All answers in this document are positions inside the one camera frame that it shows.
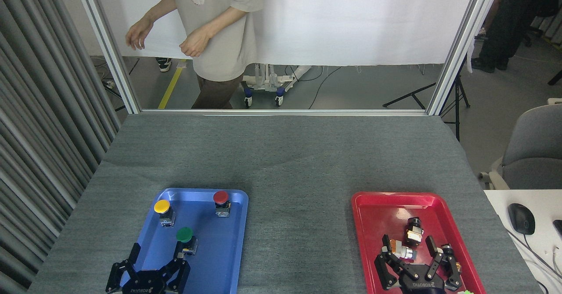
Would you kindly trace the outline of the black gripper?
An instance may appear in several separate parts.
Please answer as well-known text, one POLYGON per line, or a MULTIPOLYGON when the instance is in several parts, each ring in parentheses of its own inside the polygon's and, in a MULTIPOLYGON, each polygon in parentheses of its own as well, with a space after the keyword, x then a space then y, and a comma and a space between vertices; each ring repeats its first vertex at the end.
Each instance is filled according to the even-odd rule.
POLYGON ((183 294, 191 267, 183 252, 177 252, 173 258, 159 270, 137 272, 137 261, 141 246, 134 243, 129 257, 111 266, 105 292, 115 293, 121 289, 120 282, 124 272, 129 275, 128 294, 183 294))
POLYGON ((462 286, 461 272, 455 252, 451 244, 442 244, 438 247, 432 236, 425 239, 430 255, 433 257, 430 266, 422 264, 407 265, 414 278, 407 274, 407 270, 401 270, 405 264, 403 259, 407 250, 400 241, 391 240, 388 235, 383 235, 381 252, 374 260, 375 267, 381 285, 384 290, 400 288, 402 294, 445 294, 445 290, 457 290, 462 286), (443 266, 447 274, 447 279, 436 274, 439 266, 443 266), (394 276, 388 271, 392 268, 399 277, 394 276))

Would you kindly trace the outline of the person's left hand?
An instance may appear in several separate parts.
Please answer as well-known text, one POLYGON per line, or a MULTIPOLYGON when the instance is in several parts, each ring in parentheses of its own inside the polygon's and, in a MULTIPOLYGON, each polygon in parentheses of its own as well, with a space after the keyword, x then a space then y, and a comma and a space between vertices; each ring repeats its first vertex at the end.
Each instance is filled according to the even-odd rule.
POLYGON ((179 44, 181 52, 185 56, 199 57, 207 47, 209 40, 213 37, 212 32, 206 27, 193 30, 185 40, 179 44))

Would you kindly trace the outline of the person's right hand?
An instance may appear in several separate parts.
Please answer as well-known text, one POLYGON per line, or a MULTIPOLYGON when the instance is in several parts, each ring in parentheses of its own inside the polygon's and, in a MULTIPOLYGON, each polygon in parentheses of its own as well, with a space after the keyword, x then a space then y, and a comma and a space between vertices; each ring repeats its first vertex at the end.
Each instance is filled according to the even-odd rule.
POLYGON ((145 49, 145 41, 153 28, 153 23, 154 20, 146 16, 135 22, 125 35, 125 45, 133 50, 145 49))

